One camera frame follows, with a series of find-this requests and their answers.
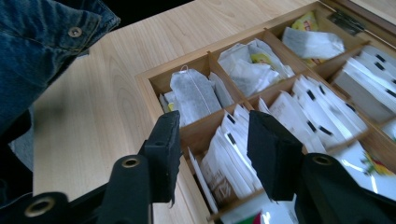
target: light wood surface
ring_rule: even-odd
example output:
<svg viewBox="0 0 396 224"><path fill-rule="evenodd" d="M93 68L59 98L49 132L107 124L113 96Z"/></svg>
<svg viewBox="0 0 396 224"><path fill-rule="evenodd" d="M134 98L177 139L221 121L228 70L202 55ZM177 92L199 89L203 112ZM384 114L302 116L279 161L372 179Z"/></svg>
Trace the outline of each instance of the light wood surface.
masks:
<svg viewBox="0 0 396 224"><path fill-rule="evenodd" d="M395 0L351 0L361 7L373 12L383 19L396 24L396 1Z"/></svg>
<svg viewBox="0 0 396 224"><path fill-rule="evenodd" d="M156 119L136 75L312 2L195 0L103 37L35 103L34 194L60 191L72 201L138 152ZM176 203L155 204L154 223L207 222L188 171L181 160Z"/></svg>

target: metal eyelet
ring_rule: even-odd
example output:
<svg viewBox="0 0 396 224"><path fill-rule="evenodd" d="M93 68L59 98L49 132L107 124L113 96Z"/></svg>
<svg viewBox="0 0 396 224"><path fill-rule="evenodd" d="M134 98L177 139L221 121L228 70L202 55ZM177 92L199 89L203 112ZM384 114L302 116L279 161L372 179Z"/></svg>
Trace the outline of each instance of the metal eyelet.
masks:
<svg viewBox="0 0 396 224"><path fill-rule="evenodd" d="M68 34L71 37L79 37L79 36L82 35L82 30L79 27L72 27L72 28L69 29Z"/></svg>

